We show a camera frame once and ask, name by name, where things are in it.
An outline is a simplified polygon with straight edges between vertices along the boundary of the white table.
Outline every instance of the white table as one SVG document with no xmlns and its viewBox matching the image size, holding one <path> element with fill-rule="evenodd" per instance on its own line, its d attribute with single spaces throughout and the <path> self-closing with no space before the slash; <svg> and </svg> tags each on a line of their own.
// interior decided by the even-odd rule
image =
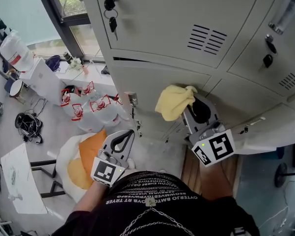
<svg viewBox="0 0 295 236">
<path fill-rule="evenodd" d="M 46 207 L 37 190 L 28 161 L 25 143 L 3 156 L 1 165 L 10 195 L 20 194 L 23 198 L 13 201 L 16 211 L 23 214 L 46 214 Z M 12 183 L 13 172 L 15 172 L 14 184 Z"/>
</svg>

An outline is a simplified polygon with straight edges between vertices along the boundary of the stool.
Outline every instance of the stool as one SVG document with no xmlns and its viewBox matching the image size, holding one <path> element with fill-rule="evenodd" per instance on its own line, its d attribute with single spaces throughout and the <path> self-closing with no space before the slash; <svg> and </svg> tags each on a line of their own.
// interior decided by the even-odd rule
<svg viewBox="0 0 295 236">
<path fill-rule="evenodd" d="M 10 89 L 10 97 L 17 99 L 20 103 L 25 104 L 26 100 L 21 97 L 21 91 L 23 89 L 24 83 L 21 80 L 15 81 Z"/>
</svg>

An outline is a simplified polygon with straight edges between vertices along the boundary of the floor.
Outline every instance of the floor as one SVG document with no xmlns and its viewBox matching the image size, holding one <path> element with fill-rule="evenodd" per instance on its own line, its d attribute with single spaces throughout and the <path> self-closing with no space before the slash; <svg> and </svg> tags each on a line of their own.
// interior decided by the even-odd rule
<svg viewBox="0 0 295 236">
<path fill-rule="evenodd" d="M 276 169 L 282 162 L 288 165 L 288 172 L 295 172 L 292 168 L 292 146 L 285 148 L 284 157 L 280 160 L 272 152 L 243 156 L 236 200 L 253 216 L 262 236 L 295 233 L 295 176 L 288 177 L 281 188 L 276 188 L 273 182 Z"/>
<path fill-rule="evenodd" d="M 234 187 L 236 173 L 237 173 L 238 155 L 232 155 L 221 162 L 224 173 L 231 185 Z M 197 156 L 192 150 L 187 149 L 186 158 L 183 166 L 181 180 L 195 193 L 201 195 L 201 175 L 200 167 L 204 167 L 199 162 Z"/>
<path fill-rule="evenodd" d="M 39 97 L 29 91 L 27 99 L 33 103 L 33 106 Z M 35 108 L 36 112 L 40 111 L 41 103 Z M 23 142 L 22 137 L 18 134 L 18 130 L 14 127 L 14 120 L 18 113 L 30 108 L 30 104 L 22 105 L 9 97 L 5 99 L 0 123 L 0 158 Z M 46 104 L 39 119 L 44 123 L 42 129 L 44 143 L 42 145 L 26 143 L 30 161 L 53 159 L 70 137 L 83 134 L 83 131 L 70 120 L 60 107 L 50 103 Z M 112 133 L 125 128 L 128 128 L 128 125 L 124 122 L 107 132 Z M 138 170 L 160 171 L 164 169 L 168 173 L 180 177 L 184 153 L 183 146 L 171 143 L 165 144 L 147 138 L 135 138 L 130 157 L 135 161 Z M 52 166 L 46 166 L 45 169 L 51 171 Z M 41 171 L 33 172 L 33 176 L 38 191 L 40 193 L 49 192 L 52 180 Z M 44 199 L 48 214 L 18 214 L 14 209 L 12 201 L 8 199 L 8 191 L 3 176 L 1 176 L 1 188 L 0 215 L 4 220 L 11 220 L 13 222 L 12 229 L 15 234 L 18 234 L 20 230 L 36 230 L 40 236 L 50 235 L 65 222 L 75 205 L 73 200 L 63 195 Z"/>
</svg>

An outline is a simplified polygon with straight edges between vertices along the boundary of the lock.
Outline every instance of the lock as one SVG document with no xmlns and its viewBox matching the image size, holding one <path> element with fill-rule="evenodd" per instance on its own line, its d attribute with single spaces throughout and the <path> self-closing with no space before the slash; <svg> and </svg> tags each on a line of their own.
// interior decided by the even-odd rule
<svg viewBox="0 0 295 236">
<path fill-rule="evenodd" d="M 135 107 L 138 104 L 136 93 L 135 92 L 125 92 L 125 94 L 128 96 L 131 106 Z"/>
<path fill-rule="evenodd" d="M 104 1 L 104 7 L 106 10 L 110 11 L 113 10 L 113 8 L 116 6 L 114 2 L 119 0 L 105 0 Z"/>
<path fill-rule="evenodd" d="M 277 55 L 277 49 L 276 49 L 276 47 L 274 46 L 273 41 L 274 41 L 273 36 L 270 35 L 270 34 L 267 34 L 266 37 L 265 37 L 265 42 L 266 42 L 266 44 L 267 44 L 267 47 L 269 48 L 269 50 L 270 50 L 273 54 Z"/>
</svg>

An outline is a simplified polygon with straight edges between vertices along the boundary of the locker vent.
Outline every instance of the locker vent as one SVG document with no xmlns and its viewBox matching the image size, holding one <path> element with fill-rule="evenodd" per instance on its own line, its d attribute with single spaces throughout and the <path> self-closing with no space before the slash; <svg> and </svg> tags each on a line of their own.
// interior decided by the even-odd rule
<svg viewBox="0 0 295 236">
<path fill-rule="evenodd" d="M 193 25 L 188 47 L 217 55 L 227 35 L 207 27 Z"/>
<path fill-rule="evenodd" d="M 293 88 L 295 86 L 295 75 L 293 73 L 288 74 L 279 84 L 287 90 Z"/>
</svg>

